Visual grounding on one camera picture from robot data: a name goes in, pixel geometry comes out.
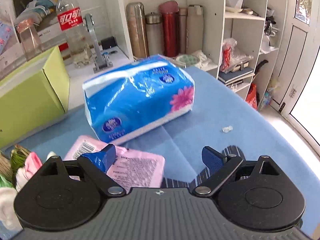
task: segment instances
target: metal clamp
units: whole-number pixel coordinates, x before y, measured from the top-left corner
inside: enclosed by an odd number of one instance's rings
[[[95,67],[93,68],[93,71],[97,73],[101,70],[112,67],[113,64],[111,61],[109,61],[109,57],[107,55],[102,55],[99,49],[97,36],[93,28],[94,21],[92,20],[92,14],[86,14],[84,20],[86,22],[87,30],[90,33],[91,39],[93,41],[93,47],[97,55],[94,61]]]

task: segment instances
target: metal hinge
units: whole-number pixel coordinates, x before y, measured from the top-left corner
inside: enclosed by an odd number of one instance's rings
[[[294,96],[296,95],[297,90],[295,88],[292,88],[289,94],[290,98],[294,98]]]
[[[284,109],[284,107],[285,107],[285,103],[282,103],[282,105],[281,105],[281,107],[280,107],[280,109],[279,109],[279,114],[281,114],[281,112],[282,112],[282,110]]]

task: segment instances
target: clear plastic bottle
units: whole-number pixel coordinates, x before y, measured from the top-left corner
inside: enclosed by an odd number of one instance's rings
[[[77,0],[58,0],[57,16],[76,67],[88,65],[92,53]]]

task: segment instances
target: pink sheet mask packet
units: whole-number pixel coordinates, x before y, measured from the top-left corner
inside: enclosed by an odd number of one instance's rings
[[[64,160],[76,160],[83,153],[99,152],[107,145],[105,142],[81,135]],[[131,187],[159,188],[163,177],[164,162],[163,156],[116,146],[116,161],[107,171],[107,175],[122,186],[127,193]]]

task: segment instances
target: red bottle label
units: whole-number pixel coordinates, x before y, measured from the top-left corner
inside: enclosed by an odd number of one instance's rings
[[[58,20],[62,31],[83,23],[79,7],[58,15]]]

